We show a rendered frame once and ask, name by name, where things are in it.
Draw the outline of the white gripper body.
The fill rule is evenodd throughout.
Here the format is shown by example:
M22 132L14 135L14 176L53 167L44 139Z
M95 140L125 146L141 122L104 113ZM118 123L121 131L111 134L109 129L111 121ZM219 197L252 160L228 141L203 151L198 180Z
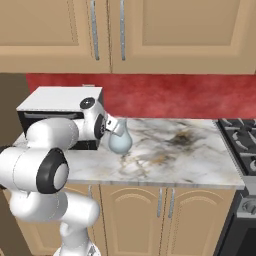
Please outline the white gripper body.
M110 131L117 136L122 136L125 131L125 119L112 117L110 121Z

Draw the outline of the tan upper cupboard door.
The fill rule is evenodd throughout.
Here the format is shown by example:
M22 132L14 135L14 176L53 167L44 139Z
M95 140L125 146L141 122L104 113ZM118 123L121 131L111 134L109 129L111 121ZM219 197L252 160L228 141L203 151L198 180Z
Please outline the tan upper cupboard door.
M112 71L117 74L253 74L256 0L109 0Z
M108 73L107 0L95 0L99 61L90 0L0 0L0 72Z

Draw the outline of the silver stove knob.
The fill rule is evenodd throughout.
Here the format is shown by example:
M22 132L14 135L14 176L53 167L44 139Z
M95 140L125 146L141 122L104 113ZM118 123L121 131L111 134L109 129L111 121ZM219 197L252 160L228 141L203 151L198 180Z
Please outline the silver stove knob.
M243 210L254 215L256 214L256 199L250 199L243 203Z

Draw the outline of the white and black microwave oven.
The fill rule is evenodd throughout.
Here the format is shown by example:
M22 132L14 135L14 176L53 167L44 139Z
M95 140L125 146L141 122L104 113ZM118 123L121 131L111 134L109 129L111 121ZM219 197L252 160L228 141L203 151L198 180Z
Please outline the white and black microwave oven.
M101 87L38 87L16 110L28 147L97 150L106 130Z

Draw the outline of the black gas stove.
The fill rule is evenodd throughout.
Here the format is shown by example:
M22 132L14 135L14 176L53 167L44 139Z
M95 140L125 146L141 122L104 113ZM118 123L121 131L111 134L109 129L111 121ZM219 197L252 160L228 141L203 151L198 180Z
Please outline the black gas stove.
M256 199L256 119L219 119L216 122L245 188L235 193L214 256L256 256L256 214L243 203Z

